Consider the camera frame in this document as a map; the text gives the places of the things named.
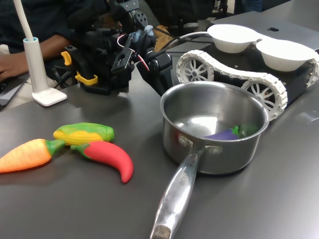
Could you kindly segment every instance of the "paper bowl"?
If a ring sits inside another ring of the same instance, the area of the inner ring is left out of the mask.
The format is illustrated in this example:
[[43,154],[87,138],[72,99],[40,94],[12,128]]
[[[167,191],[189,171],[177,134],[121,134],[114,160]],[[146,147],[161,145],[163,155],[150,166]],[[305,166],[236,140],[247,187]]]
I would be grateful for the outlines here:
[[256,44],[265,64],[277,71],[294,71],[315,57],[315,51],[298,43],[267,39]]
[[251,42],[259,39],[257,32],[238,25],[213,25],[207,32],[214,39],[217,49],[227,53],[242,52]]

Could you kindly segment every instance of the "saucepan handle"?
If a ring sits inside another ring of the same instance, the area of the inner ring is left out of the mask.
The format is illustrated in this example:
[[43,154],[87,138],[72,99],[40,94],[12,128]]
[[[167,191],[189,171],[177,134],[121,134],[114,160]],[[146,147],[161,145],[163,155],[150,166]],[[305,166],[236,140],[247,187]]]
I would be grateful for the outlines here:
[[192,149],[175,172],[160,201],[151,239],[171,239],[176,232],[186,211],[203,151]]

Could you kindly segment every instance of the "toy eggplant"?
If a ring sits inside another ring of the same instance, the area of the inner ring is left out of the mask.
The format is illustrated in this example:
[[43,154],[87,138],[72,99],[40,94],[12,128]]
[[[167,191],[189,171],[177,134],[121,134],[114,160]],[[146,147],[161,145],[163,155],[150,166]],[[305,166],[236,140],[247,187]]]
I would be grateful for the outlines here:
[[75,123],[61,126],[53,136],[64,140],[66,145],[81,145],[94,141],[110,142],[114,139],[114,130],[97,123]]
[[239,127],[235,126],[233,128],[230,128],[228,130],[225,130],[220,133],[212,134],[209,136],[205,136],[205,138],[213,139],[213,140],[235,140],[239,139]]
[[111,165],[119,170],[123,183],[127,183],[133,175],[133,162],[120,147],[105,141],[96,141],[83,145],[72,145],[71,150],[78,150],[84,157]]

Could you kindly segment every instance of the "toy corn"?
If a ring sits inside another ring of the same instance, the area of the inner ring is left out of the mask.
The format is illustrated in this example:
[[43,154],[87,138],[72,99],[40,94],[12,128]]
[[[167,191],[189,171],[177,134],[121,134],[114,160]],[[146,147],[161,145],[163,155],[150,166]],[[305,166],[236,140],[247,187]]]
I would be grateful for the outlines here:
[[64,140],[66,145],[81,145],[94,141],[110,142],[114,139],[114,131],[111,127],[97,123],[75,123],[61,126],[53,136]]
[[11,150],[0,158],[0,173],[14,172],[40,166],[64,146],[63,140],[34,139]]

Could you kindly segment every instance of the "desk lamp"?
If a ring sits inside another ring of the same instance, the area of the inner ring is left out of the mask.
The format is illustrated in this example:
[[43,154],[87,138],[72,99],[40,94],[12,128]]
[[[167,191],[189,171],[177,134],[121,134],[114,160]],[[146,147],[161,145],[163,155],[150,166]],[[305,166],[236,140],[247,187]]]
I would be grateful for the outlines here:
[[49,88],[39,39],[32,35],[21,0],[13,0],[13,2],[26,37],[23,40],[23,45],[32,83],[32,97],[34,101],[43,106],[51,106],[65,100],[67,98],[66,94],[57,89]]

